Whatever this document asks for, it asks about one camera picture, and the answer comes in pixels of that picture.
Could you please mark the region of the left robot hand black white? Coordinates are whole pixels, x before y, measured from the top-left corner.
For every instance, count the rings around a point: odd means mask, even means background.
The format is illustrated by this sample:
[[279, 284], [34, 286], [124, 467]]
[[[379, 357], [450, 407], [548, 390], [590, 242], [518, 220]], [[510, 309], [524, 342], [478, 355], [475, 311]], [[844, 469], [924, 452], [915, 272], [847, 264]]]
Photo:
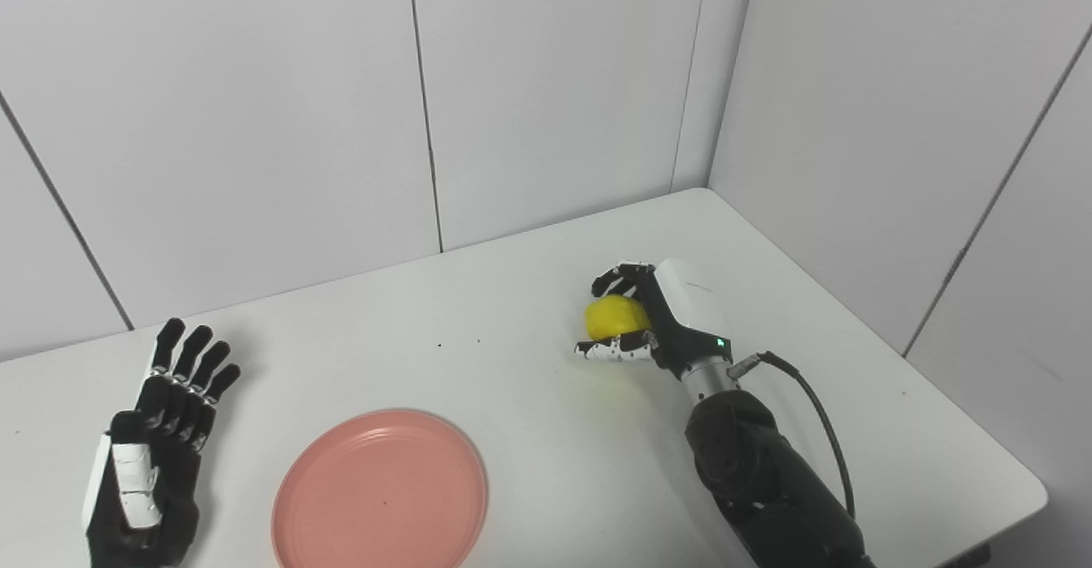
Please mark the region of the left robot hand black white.
[[136, 404], [100, 436], [83, 529], [93, 567], [179, 567], [194, 545], [202, 463], [224, 393], [241, 377], [229, 343], [173, 318]]

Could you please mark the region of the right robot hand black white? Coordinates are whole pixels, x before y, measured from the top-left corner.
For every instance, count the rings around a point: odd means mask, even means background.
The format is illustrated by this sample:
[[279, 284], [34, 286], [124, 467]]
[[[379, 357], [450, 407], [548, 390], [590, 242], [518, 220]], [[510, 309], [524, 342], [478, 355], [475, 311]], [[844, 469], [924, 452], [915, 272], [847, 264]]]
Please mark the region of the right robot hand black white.
[[590, 284], [593, 305], [625, 304], [624, 327], [578, 341], [589, 360], [652, 360], [682, 380], [701, 363], [733, 363], [725, 316], [705, 273], [681, 258], [620, 262]]

